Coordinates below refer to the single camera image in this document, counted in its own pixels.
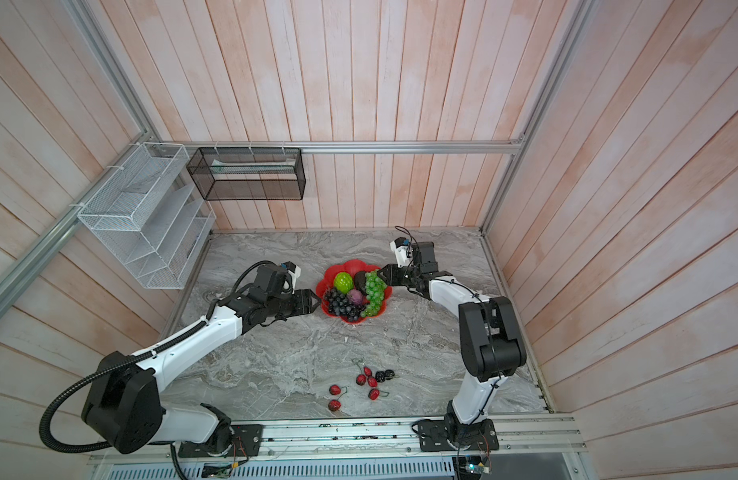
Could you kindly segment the green grape bunch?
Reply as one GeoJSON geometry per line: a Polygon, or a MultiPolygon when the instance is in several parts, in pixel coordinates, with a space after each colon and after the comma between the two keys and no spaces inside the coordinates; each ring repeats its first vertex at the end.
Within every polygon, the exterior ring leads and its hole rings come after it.
{"type": "Polygon", "coordinates": [[[368,303],[361,312],[363,317],[373,317],[380,312],[385,301],[386,288],[387,284],[378,275],[377,270],[366,273],[365,291],[368,303]]]}

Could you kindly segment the dark avocado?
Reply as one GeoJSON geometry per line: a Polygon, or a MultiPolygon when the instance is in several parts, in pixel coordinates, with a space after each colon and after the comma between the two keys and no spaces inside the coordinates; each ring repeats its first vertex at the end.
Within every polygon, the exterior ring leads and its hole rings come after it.
{"type": "Polygon", "coordinates": [[[354,288],[365,293],[366,292],[366,284],[367,284],[367,272],[366,271],[358,271],[353,276],[353,283],[354,288]]]}

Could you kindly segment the black grape bunch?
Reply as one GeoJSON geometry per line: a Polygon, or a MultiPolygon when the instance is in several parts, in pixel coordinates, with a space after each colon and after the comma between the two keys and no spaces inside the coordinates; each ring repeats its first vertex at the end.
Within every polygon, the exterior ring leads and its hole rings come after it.
{"type": "Polygon", "coordinates": [[[364,310],[366,304],[357,306],[353,305],[348,299],[346,294],[342,294],[335,288],[328,289],[324,296],[326,311],[329,315],[340,317],[347,323],[358,323],[363,319],[361,312],[364,310]]]}

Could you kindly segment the purple fig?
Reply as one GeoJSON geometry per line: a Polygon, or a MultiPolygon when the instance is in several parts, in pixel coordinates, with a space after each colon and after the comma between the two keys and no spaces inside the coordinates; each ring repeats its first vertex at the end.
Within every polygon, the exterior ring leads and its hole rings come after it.
{"type": "Polygon", "coordinates": [[[361,306],[367,302],[365,295],[358,289],[350,290],[346,296],[353,305],[361,306]]]}

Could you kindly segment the green custard apple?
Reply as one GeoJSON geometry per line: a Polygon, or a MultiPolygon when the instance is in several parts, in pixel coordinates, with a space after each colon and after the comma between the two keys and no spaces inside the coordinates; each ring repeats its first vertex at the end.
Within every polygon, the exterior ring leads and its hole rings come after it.
{"type": "Polygon", "coordinates": [[[348,272],[339,272],[333,280],[333,287],[342,294],[348,294],[354,289],[353,276],[348,272]]]}

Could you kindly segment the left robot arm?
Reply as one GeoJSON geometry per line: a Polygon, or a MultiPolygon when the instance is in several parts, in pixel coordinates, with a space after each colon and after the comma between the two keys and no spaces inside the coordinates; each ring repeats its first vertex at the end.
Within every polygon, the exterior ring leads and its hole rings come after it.
{"type": "Polygon", "coordinates": [[[314,313],[320,299],[311,289],[296,286],[301,274],[291,262],[259,261],[247,270],[251,283],[238,278],[226,296],[213,300],[207,313],[165,340],[131,355],[114,352],[97,370],[60,393],[39,422],[39,437],[49,449],[69,454],[113,448],[130,454],[151,444],[191,443],[211,456],[232,448],[234,430],[228,415],[202,404],[167,407],[162,392],[184,371],[217,348],[249,333],[314,313]],[[59,408],[81,390],[88,396],[82,419],[100,441],[70,444],[52,432],[59,408]]]}

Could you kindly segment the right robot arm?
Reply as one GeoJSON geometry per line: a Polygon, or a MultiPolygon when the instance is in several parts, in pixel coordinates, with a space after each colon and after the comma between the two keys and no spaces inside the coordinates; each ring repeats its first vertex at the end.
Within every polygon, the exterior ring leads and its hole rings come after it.
{"type": "Polygon", "coordinates": [[[379,277],[444,307],[459,322],[466,374],[440,424],[452,445],[470,445],[487,435],[497,390],[527,361],[513,304],[505,296],[479,293],[441,270],[432,242],[399,237],[390,246],[396,262],[380,269],[379,277]]]}

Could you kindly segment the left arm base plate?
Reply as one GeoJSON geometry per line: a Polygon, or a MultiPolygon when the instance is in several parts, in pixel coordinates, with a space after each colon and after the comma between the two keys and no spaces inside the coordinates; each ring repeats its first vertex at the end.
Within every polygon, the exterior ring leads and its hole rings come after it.
{"type": "Polygon", "coordinates": [[[262,424],[233,424],[219,426],[204,443],[182,442],[178,449],[181,458],[240,457],[259,455],[263,440],[262,424]]]}

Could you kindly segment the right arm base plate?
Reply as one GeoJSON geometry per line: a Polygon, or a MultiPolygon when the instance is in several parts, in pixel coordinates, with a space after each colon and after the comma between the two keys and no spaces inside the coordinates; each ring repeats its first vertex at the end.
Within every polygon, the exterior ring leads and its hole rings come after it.
{"type": "Polygon", "coordinates": [[[500,448],[494,423],[485,419],[474,424],[460,423],[455,417],[443,420],[422,419],[412,425],[423,452],[497,451],[500,448]]]}

